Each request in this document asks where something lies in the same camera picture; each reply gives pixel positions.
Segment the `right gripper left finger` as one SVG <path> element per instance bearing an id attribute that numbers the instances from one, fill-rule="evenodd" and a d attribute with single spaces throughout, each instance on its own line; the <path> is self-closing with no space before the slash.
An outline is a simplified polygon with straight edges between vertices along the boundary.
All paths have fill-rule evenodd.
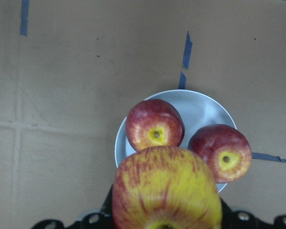
<path id="1" fill-rule="evenodd" d="M 75 229 L 113 229 L 112 190 L 109 192 L 100 208 L 86 210 L 75 221 Z"/>

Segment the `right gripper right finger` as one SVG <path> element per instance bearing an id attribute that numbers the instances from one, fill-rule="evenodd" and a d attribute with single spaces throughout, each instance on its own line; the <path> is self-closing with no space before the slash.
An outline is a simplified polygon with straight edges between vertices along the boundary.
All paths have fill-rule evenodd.
<path id="1" fill-rule="evenodd" d="M 249 212 L 243 210 L 233 211 L 227 203 L 221 199 L 222 204 L 222 228 L 223 229 L 257 229 L 257 219 Z"/>

